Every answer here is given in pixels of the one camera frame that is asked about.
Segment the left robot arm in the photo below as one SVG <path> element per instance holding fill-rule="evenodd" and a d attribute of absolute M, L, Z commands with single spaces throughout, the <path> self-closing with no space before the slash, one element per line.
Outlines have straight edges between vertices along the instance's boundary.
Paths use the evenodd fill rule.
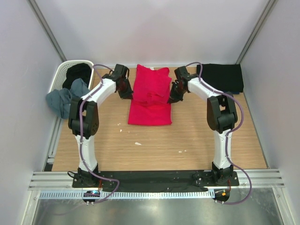
<path fill-rule="evenodd" d="M 113 93 L 121 99 L 132 99 L 129 68 L 116 64 L 113 70 L 100 76 L 99 84 L 82 97 L 71 101 L 68 127 L 75 135 L 79 150 L 79 166 L 72 176 L 74 188 L 95 187 L 103 177 L 98 171 L 95 154 L 95 134 L 99 128 L 98 107 Z"/>

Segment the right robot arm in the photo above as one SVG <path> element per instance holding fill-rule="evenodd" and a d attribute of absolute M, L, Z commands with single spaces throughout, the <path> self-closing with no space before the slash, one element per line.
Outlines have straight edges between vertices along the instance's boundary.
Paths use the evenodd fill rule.
<path fill-rule="evenodd" d="M 175 69 L 174 72 L 176 80 L 172 82 L 168 103 L 182 101 L 186 92 L 194 93 L 206 101 L 207 123 L 214 132 L 215 140 L 211 180 L 218 186 L 226 185 L 233 176 L 230 131 L 238 120 L 233 96 L 213 88 L 198 74 L 190 74 L 185 66 Z"/>

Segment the red t shirt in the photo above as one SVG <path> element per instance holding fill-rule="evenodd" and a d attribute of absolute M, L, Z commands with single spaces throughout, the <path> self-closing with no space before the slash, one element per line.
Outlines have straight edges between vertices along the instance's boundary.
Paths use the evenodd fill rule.
<path fill-rule="evenodd" d="M 169 77 L 167 67 L 158 70 L 137 65 L 128 124 L 138 126 L 171 125 L 171 105 Z"/>

